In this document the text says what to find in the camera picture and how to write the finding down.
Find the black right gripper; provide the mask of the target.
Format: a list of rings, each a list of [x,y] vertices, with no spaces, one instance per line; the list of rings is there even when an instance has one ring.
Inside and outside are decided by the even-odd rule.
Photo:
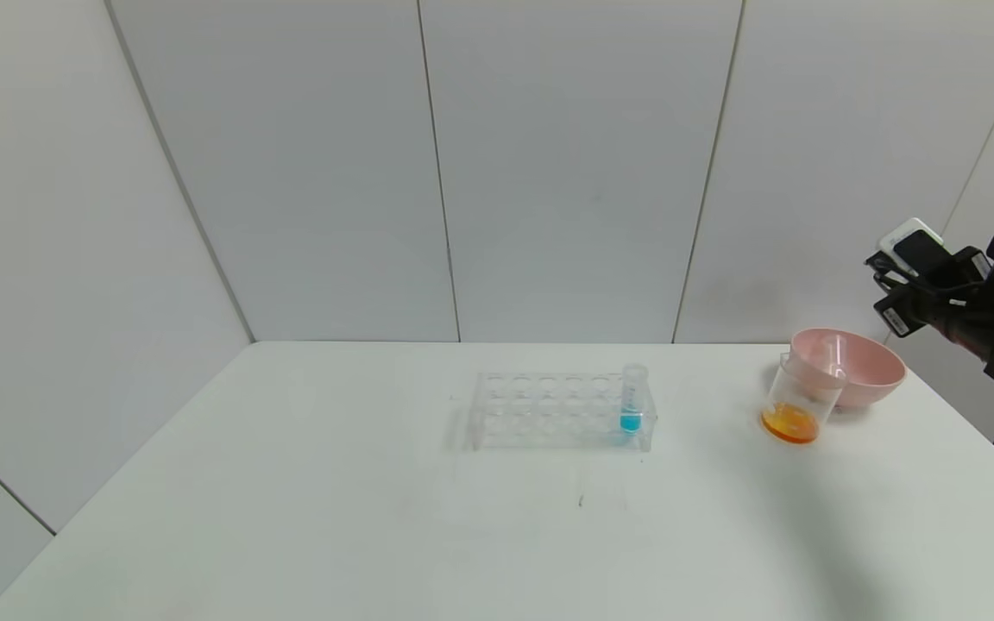
[[[911,336],[919,329],[946,321],[955,308],[964,308],[969,292],[956,292],[918,283],[911,268],[901,267],[884,251],[877,251],[864,260],[872,270],[872,278],[884,292],[873,303],[873,310],[896,337]]]

